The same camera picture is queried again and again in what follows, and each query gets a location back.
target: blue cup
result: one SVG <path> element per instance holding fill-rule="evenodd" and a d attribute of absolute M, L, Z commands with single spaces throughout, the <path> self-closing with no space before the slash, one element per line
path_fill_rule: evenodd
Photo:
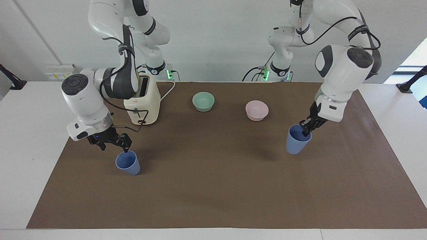
<path fill-rule="evenodd" d="M 311 133 L 308 136 L 302 134 L 303 128 L 300 125 L 293 125 L 289 128 L 288 139 L 286 141 L 286 150 L 288 153 L 296 155 L 311 140 Z"/>
<path fill-rule="evenodd" d="M 122 152 L 116 158 L 116 166 L 123 172 L 135 176 L 141 171 L 136 153 L 133 151 Z"/>

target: white cable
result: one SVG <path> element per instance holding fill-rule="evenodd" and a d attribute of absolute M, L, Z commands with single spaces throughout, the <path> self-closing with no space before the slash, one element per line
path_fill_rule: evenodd
<path fill-rule="evenodd" d="M 172 82 L 172 81 L 163 81 L 163 80 L 156 80 L 156 82 Z M 175 88 L 175 81 L 173 81 L 173 86 L 169 89 L 169 91 L 161 97 L 160 101 L 162 101 L 174 88 Z"/>

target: green light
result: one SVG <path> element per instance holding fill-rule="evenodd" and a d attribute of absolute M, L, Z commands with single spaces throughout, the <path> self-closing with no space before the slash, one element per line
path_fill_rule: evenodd
<path fill-rule="evenodd" d="M 263 80 L 264 81 L 268 81 L 268 76 L 269 75 L 270 75 L 270 71 L 266 70 L 266 72 L 264 73 L 264 76 L 263 76 Z"/>
<path fill-rule="evenodd" d="M 167 77 L 168 77 L 169 79 L 172 79 L 172 78 L 173 78 L 173 73 L 171 73 L 169 70 L 167 70 Z"/>

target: brown table mat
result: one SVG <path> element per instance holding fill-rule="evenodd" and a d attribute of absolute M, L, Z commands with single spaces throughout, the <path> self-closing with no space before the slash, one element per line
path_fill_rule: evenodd
<path fill-rule="evenodd" d="M 341 123 L 313 132 L 299 155 L 286 152 L 287 130 L 308 116 L 319 86 L 177 83 L 155 124 L 120 131 L 133 140 L 138 176 L 116 168 L 118 147 L 69 140 L 27 228 L 427 228 L 358 91 Z M 192 105 L 200 91 L 216 98 L 210 112 Z M 269 106 L 264 121 L 247 118 L 251 100 Z M 116 125 L 136 127 L 111 110 Z"/>

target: green bowl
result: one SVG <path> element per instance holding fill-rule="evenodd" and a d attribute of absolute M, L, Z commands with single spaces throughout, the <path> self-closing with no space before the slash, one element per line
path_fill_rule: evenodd
<path fill-rule="evenodd" d="M 208 92 L 200 92 L 193 97 L 194 107 L 200 112 L 211 110 L 214 103 L 214 96 Z"/>

